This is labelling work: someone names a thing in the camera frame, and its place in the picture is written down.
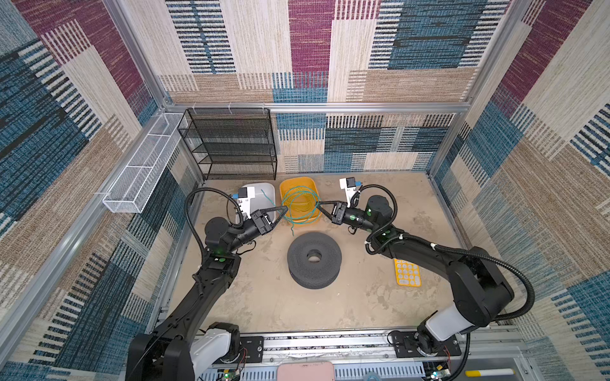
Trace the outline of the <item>grey perforated cable spool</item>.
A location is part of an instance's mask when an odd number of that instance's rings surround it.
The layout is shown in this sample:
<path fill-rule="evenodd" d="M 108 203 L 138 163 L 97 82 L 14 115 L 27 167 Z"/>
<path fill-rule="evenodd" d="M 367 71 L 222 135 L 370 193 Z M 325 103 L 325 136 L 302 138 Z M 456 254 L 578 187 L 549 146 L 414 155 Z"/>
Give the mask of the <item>grey perforated cable spool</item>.
<path fill-rule="evenodd" d="M 337 242 L 321 232 L 296 238 L 288 249 L 288 269 L 301 287 L 318 290 L 331 285 L 341 270 L 342 252 Z"/>

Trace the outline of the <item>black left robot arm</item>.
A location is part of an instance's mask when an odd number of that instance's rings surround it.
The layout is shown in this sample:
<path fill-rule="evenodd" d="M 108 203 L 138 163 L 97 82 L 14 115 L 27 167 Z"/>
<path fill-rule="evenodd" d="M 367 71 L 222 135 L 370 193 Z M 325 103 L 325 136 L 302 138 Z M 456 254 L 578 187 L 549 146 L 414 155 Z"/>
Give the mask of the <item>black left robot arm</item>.
<path fill-rule="evenodd" d="M 125 369 L 128 380 L 197 380 L 217 360 L 233 363 L 242 353 L 237 325 L 216 322 L 204 333 L 200 326 L 237 277 L 241 246 L 272 232 L 279 221 L 269 220 L 269 214 L 282 219 L 288 208 L 279 205 L 245 214 L 233 196 L 222 190 L 215 193 L 234 206 L 238 222 L 213 217 L 205 236 L 194 236 L 201 254 L 194 284 L 151 333 L 133 339 Z"/>

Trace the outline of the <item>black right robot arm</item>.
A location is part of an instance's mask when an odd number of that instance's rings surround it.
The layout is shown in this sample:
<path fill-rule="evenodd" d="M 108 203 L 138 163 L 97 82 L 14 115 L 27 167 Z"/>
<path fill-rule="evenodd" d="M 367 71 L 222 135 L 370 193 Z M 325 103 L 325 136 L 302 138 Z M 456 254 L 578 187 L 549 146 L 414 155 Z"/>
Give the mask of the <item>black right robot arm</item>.
<path fill-rule="evenodd" d="M 421 322 L 414 335 L 424 356 L 440 352 L 457 333 L 469 334 L 492 322 L 522 317 L 532 309 L 535 289 L 522 271 L 481 247 L 451 248 L 397 228 L 396 197 L 387 187 L 376 185 L 376 189 L 381 195 L 371 197 L 365 208 L 360 208 L 359 200 L 368 186 L 361 184 L 347 188 L 346 201 L 322 201 L 316 207 L 333 224 L 366 232 L 368 254 L 406 260 L 448 282 L 452 303 Z"/>

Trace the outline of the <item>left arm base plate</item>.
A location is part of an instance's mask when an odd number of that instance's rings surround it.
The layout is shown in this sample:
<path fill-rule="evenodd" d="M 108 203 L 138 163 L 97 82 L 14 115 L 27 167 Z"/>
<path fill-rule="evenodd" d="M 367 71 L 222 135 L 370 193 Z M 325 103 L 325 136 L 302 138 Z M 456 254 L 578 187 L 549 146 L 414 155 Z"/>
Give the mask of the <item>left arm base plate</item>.
<path fill-rule="evenodd" d="M 241 337 L 239 345 L 235 348 L 230 347 L 230 351 L 224 353 L 222 357 L 218 341 L 214 339 L 213 345 L 208 345 L 206 350 L 200 349 L 204 343 L 208 342 L 208 337 L 196 335 L 192 345 L 192 359 L 194 364 L 201 365 L 211 358 L 212 364 L 259 364 L 263 361 L 263 350 L 265 348 L 263 336 Z"/>

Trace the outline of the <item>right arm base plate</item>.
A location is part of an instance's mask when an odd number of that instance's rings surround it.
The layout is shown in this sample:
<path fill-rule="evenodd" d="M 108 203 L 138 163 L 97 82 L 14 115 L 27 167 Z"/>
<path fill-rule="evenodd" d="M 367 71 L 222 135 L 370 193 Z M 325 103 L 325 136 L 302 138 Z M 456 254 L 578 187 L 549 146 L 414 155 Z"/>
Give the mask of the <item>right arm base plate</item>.
<path fill-rule="evenodd" d="M 460 357 L 462 350 L 455 336 L 446 341 L 437 341 L 417 331 L 392 330 L 387 336 L 397 358 Z"/>

